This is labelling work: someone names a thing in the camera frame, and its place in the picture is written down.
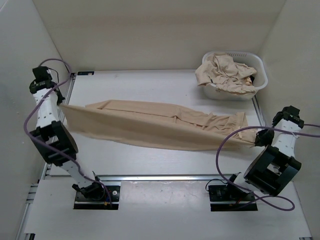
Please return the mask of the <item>beige trousers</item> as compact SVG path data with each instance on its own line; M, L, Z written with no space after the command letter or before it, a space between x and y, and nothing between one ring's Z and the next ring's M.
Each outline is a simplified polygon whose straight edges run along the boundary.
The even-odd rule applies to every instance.
M232 132L246 128L244 112L214 115L181 105L106 100L85 107L61 105L71 132L138 147L216 150Z

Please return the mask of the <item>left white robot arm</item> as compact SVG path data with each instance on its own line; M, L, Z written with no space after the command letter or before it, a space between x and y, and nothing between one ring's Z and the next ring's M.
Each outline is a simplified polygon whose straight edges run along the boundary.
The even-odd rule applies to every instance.
M33 144L47 164L60 167L73 177L74 190L86 199L102 200L105 187L94 173L88 174L81 168L77 144L59 118L58 106L65 98L53 81L50 68L38 66L32 72L35 79L29 91L38 106L36 127L29 132Z

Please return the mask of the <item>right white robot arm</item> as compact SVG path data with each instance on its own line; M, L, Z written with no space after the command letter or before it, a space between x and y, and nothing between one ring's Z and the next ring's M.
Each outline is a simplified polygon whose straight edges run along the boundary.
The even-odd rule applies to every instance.
M238 199L243 188L277 196L299 172L302 164L295 159L296 133L304 127L300 110L286 106L272 120L272 127L289 131L289 134L264 129L257 133L255 145L264 150L249 165L245 173L232 175L232 183L225 186L224 193L230 200Z

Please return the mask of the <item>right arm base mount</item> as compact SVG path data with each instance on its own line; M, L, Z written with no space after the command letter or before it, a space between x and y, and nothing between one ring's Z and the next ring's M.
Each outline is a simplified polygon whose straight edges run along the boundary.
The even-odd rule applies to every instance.
M209 194L211 212L254 212L258 211L255 196L234 185L213 178L205 185Z

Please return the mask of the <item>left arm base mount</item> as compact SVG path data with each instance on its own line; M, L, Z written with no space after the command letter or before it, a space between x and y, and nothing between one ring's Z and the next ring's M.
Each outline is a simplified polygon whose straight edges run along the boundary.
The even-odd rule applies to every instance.
M107 190L101 184L93 183L88 187L80 188L73 184L76 191L73 208L75 210L118 210L121 195L119 184L107 185Z

